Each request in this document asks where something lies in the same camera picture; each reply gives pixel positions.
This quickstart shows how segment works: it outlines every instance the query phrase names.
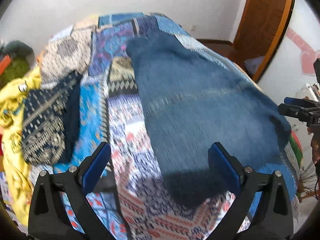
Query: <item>silver bolt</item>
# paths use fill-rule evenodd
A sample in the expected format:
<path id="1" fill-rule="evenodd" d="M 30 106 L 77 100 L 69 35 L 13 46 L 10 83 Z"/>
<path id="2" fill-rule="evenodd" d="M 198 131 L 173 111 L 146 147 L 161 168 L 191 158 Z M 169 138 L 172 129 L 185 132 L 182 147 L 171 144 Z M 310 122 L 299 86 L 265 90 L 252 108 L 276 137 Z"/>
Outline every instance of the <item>silver bolt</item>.
<path id="1" fill-rule="evenodd" d="M 75 172 L 77 170 L 77 166 L 71 166 L 68 170 L 70 172 Z"/>
<path id="2" fill-rule="evenodd" d="M 281 171 L 275 171 L 275 175 L 276 175 L 277 177 L 281 177 L 281 176 L 282 176 L 282 173 L 281 173 Z"/>
<path id="3" fill-rule="evenodd" d="M 40 176 L 43 177 L 44 175 L 47 174 L 47 171 L 46 170 L 43 170 L 43 171 L 40 171 Z"/>
<path id="4" fill-rule="evenodd" d="M 253 169 L 250 166 L 245 166 L 244 171 L 247 173 L 253 172 Z"/>

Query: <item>blue gripper pad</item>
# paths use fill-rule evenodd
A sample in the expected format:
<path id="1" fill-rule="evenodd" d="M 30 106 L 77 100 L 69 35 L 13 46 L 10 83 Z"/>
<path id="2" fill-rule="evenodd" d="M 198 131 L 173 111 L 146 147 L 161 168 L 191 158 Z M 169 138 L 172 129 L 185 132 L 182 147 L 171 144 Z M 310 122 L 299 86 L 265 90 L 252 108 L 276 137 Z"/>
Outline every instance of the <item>blue gripper pad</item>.
<path id="1" fill-rule="evenodd" d="M 227 189 L 238 196 L 244 180 L 242 165 L 236 157 L 230 156 L 221 143 L 215 142 L 208 150 L 209 168 L 218 171 Z"/>
<path id="2" fill-rule="evenodd" d="M 91 156 L 83 160 L 79 168 L 80 170 L 84 168 L 84 173 L 81 174 L 81 172 L 79 172 L 79 182 L 82 184 L 81 192 L 84 196 L 93 191 L 110 157 L 110 145 L 102 142 Z"/>

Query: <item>folded patterned clothing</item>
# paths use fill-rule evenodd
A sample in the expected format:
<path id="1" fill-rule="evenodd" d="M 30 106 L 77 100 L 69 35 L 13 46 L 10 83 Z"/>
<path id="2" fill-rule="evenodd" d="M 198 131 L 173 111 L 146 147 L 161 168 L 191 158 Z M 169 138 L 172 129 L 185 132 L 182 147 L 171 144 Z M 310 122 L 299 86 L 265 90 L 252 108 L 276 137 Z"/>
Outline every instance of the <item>folded patterned clothing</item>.
<path id="1" fill-rule="evenodd" d="M 82 75 L 70 72 L 51 90 L 31 90 L 25 102 L 22 150 L 33 165 L 68 163 L 79 135 Z"/>

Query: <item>wooden door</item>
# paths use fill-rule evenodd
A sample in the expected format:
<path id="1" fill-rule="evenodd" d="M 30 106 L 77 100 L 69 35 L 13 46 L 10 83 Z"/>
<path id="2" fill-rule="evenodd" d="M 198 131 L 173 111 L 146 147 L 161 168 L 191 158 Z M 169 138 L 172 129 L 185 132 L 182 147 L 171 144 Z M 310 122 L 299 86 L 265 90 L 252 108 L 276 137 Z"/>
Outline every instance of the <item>wooden door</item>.
<path id="1" fill-rule="evenodd" d="M 264 66 L 260 65 L 253 75 L 254 81 L 260 78 L 284 34 L 291 3 L 292 0 L 246 2 L 233 47 L 243 60 L 265 57 L 261 63 Z"/>

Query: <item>door frame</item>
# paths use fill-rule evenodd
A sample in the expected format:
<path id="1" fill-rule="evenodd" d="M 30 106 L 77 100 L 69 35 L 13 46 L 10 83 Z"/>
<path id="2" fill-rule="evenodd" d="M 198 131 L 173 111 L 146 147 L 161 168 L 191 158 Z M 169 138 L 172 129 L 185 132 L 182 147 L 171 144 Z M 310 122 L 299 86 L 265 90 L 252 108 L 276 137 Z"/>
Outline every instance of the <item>door frame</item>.
<path id="1" fill-rule="evenodd" d="M 284 11 L 283 11 L 283 14 L 282 14 L 278 29 L 276 31 L 276 34 L 273 37 L 271 45 L 270 45 L 266 55 L 264 56 L 261 64 L 259 65 L 259 67 L 257 68 L 257 71 L 255 72 L 255 74 L 252 77 L 253 81 L 258 82 L 260 80 L 260 78 L 262 77 L 263 73 L 268 68 L 271 60 L 273 59 L 273 57 L 274 57 L 274 55 L 275 55 L 275 53 L 276 53 L 276 51 L 277 51 L 282 39 L 283 39 L 284 34 L 287 31 L 287 28 L 288 28 L 288 25 L 289 25 L 289 21 L 290 21 L 290 18 L 291 18 L 291 14 L 292 14 L 292 11 L 293 11 L 294 2 L 295 2 L 295 0 L 286 0 L 285 1 Z M 250 0 L 246 0 L 245 6 L 244 6 L 244 10 L 243 10 L 243 14 L 242 14 L 242 17 L 241 17 L 241 21 L 240 21 L 240 24 L 239 24 L 239 27 L 238 27 L 238 30 L 237 30 L 237 34 L 236 34 L 235 40 L 233 42 L 233 47 L 234 47 L 234 44 L 236 43 L 237 39 L 240 36 L 240 31 L 241 31 L 241 28 L 243 27 L 243 24 L 244 24 L 244 20 L 245 20 L 247 11 L 248 11 L 249 3 L 250 3 Z"/>

